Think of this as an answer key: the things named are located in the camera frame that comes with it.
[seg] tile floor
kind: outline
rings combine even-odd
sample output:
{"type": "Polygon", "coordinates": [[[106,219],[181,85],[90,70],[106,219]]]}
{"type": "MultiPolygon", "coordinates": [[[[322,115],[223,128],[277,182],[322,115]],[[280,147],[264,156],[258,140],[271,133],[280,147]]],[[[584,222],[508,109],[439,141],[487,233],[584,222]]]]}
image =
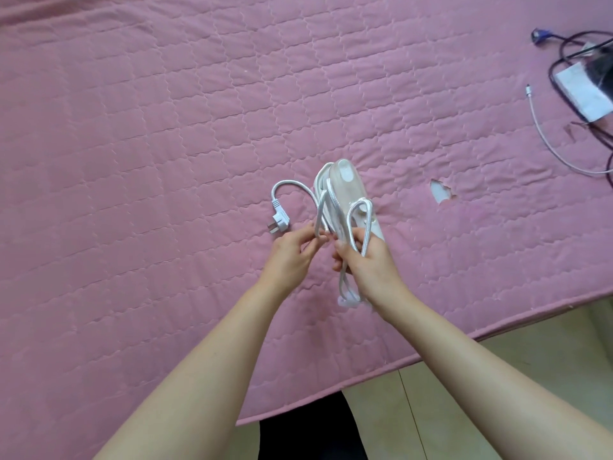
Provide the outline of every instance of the tile floor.
{"type": "MultiPolygon", "coordinates": [[[[613,367],[588,307],[483,344],[613,431],[613,367]]],[[[500,458],[423,363],[343,393],[371,459],[500,458]]],[[[257,423],[236,428],[224,460],[256,460],[258,446],[257,423]]]]}

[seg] black pants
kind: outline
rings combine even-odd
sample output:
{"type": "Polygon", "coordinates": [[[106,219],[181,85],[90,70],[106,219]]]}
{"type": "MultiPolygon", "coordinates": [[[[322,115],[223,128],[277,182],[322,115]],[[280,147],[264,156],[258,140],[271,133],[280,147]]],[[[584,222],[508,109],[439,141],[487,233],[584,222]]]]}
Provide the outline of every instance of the black pants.
{"type": "Polygon", "coordinates": [[[260,421],[258,460],[368,460],[341,392],[260,421]]]}

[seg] pink mattress cover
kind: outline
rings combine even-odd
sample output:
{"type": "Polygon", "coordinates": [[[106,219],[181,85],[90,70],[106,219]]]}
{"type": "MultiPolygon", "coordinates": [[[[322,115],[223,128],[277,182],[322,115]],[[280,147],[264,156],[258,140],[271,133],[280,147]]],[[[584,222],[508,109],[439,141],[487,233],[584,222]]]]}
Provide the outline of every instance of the pink mattress cover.
{"type": "MultiPolygon", "coordinates": [[[[407,284],[471,336],[611,293],[612,191],[544,149],[524,97],[603,166],[529,34],[606,28],[606,2],[0,0],[0,457],[91,457],[256,281],[272,184],[341,157],[407,284]]],[[[329,255],[239,423],[418,360],[336,305],[329,255]]]]}

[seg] thin white cable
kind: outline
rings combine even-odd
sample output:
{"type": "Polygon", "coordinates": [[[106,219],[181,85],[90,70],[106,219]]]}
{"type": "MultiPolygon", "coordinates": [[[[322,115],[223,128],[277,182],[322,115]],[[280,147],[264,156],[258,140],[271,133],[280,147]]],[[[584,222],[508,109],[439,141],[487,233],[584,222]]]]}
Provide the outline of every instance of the thin white cable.
{"type": "Polygon", "coordinates": [[[541,140],[543,141],[545,146],[547,146],[548,150],[558,160],[560,160],[565,166],[568,166],[573,171],[577,171],[578,173],[585,174],[587,176],[601,176],[603,174],[613,173],[613,169],[609,169],[606,171],[590,171],[588,169],[579,168],[578,166],[575,166],[574,164],[572,164],[570,161],[566,160],[562,155],[560,155],[556,151],[556,149],[549,143],[549,141],[547,140],[547,137],[545,137],[545,134],[543,133],[541,129],[541,125],[539,124],[538,119],[536,118],[536,112],[534,111],[534,103],[532,102],[532,88],[530,87],[530,85],[526,86],[526,96],[528,98],[528,103],[530,104],[530,112],[532,113],[532,119],[534,121],[534,126],[536,127],[536,131],[540,135],[541,140]]]}
{"type": "MultiPolygon", "coordinates": [[[[311,191],[311,189],[304,185],[302,182],[295,181],[292,179],[284,179],[276,183],[272,187],[272,191],[270,192],[273,207],[277,211],[275,216],[280,216],[280,219],[282,218],[284,221],[284,229],[281,229],[282,231],[289,227],[289,217],[287,217],[287,214],[285,214],[285,211],[281,207],[281,204],[276,198],[275,193],[276,190],[282,185],[295,185],[303,189],[303,191],[307,192],[311,196],[311,199],[317,207],[317,217],[315,219],[314,226],[315,236],[319,238],[319,230],[321,227],[323,227],[325,231],[335,232],[337,235],[339,235],[340,230],[345,231],[346,228],[346,231],[349,235],[349,243],[351,244],[351,247],[357,252],[359,252],[362,256],[365,256],[368,248],[368,243],[370,241],[370,233],[372,230],[373,203],[367,198],[360,198],[349,206],[349,211],[347,212],[347,216],[345,217],[343,215],[343,211],[338,203],[338,199],[336,197],[336,194],[334,193],[332,184],[330,182],[330,166],[332,166],[332,163],[326,163],[315,177],[315,181],[313,184],[314,191],[311,191]],[[330,207],[327,205],[327,202],[330,202],[332,211],[334,215],[336,215],[335,217],[330,214],[330,207]],[[356,211],[356,209],[361,206],[366,207],[367,221],[366,228],[364,231],[364,242],[362,243],[362,250],[359,250],[356,245],[356,240],[353,237],[352,219],[354,211],[356,211]]],[[[349,280],[347,278],[346,261],[343,261],[343,266],[341,268],[340,276],[338,278],[338,290],[342,299],[345,302],[359,302],[362,300],[360,294],[355,292],[349,284],[349,280]]]]}

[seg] forearm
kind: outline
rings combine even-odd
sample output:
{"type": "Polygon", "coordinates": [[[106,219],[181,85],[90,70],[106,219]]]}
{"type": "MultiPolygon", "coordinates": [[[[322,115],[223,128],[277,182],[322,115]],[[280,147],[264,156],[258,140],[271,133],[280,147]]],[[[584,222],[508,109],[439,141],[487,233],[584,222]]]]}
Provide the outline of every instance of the forearm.
{"type": "Polygon", "coordinates": [[[284,297],[258,283],[162,381],[97,459],[216,459],[284,297]]]}
{"type": "Polygon", "coordinates": [[[409,291],[382,316],[411,343],[471,421],[505,460],[604,459],[613,437],[467,337],[409,291]]]}

